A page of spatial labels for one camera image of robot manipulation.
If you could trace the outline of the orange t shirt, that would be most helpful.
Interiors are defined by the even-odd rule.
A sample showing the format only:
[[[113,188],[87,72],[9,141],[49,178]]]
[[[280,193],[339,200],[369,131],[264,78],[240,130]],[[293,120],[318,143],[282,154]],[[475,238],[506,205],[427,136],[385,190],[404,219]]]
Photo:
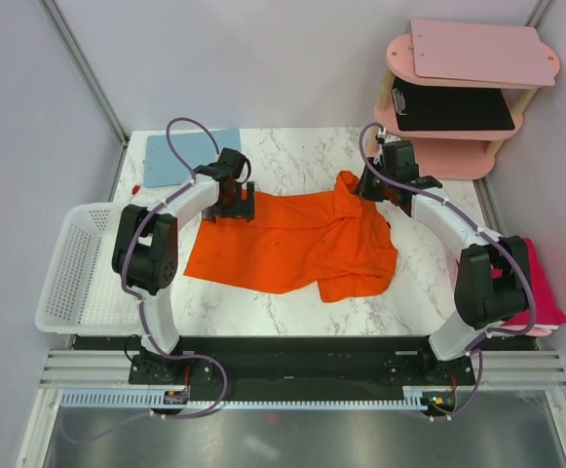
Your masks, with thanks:
[[[316,284],[325,303],[383,293],[398,251],[375,203],[356,195],[358,183],[341,171],[328,191],[255,193],[252,221],[202,221],[185,275],[274,294]]]

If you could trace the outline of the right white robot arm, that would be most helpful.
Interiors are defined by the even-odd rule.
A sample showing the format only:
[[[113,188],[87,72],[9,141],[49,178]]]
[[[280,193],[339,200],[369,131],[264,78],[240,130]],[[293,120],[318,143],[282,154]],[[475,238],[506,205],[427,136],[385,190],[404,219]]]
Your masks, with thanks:
[[[457,259],[455,311],[428,338],[431,351],[417,359],[426,382],[441,382],[452,360],[470,353],[485,337],[515,334],[502,324],[528,311],[537,313],[531,285],[527,244],[478,225],[448,199],[442,184],[421,176],[412,143],[378,139],[381,149],[365,163],[357,194],[371,201],[388,200],[425,225]]]

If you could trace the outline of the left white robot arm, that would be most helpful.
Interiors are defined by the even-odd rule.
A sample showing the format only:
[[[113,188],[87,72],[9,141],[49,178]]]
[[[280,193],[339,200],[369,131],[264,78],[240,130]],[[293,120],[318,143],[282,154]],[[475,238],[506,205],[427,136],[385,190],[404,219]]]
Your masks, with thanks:
[[[112,269],[123,291],[134,297],[144,347],[156,353],[150,370],[164,383],[184,373],[184,360],[172,350],[180,340],[174,323],[170,287],[178,270],[180,228],[197,215],[255,217],[254,183],[240,180],[251,164],[241,152],[224,148],[218,159],[194,170],[187,182],[153,208],[129,204],[122,209],[112,255]]]

